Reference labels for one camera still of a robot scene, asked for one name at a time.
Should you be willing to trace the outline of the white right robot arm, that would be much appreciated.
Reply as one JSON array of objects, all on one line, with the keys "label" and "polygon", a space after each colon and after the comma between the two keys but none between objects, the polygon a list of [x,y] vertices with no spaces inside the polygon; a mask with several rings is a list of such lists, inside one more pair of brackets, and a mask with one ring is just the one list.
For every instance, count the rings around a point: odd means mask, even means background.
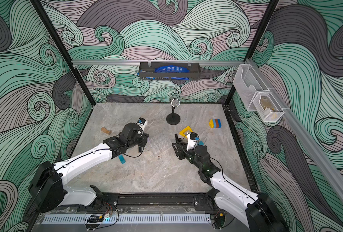
[{"label": "white right robot arm", "polygon": [[230,213],[251,232],[288,232],[289,228],[275,202],[264,193],[251,192],[231,180],[217,160],[210,157],[207,146],[186,150],[185,144],[171,144],[176,156],[198,168],[200,179],[212,187],[216,206]]}]

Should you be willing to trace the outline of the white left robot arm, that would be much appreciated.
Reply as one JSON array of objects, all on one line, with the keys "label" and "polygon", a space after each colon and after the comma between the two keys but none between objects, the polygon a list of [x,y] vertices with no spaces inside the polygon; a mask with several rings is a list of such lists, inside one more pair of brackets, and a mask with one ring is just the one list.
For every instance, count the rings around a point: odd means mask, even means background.
[{"label": "white left robot arm", "polygon": [[146,119],[139,118],[136,123],[126,124],[119,135],[103,140],[80,155],[56,163],[46,161],[40,164],[29,186],[37,210],[46,213],[58,206],[92,204],[100,195],[97,187],[73,188],[69,183],[103,162],[125,156],[132,147],[144,149],[149,137],[144,131],[147,124]]}]

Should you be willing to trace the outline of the short black lipstick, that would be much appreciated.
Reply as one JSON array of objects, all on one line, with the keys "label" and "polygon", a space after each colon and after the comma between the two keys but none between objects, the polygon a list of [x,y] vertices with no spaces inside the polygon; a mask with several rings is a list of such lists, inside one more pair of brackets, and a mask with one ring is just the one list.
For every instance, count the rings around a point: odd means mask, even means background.
[{"label": "short black lipstick", "polygon": [[174,136],[175,136],[176,142],[179,143],[180,142],[180,138],[178,137],[178,134],[176,133]]}]

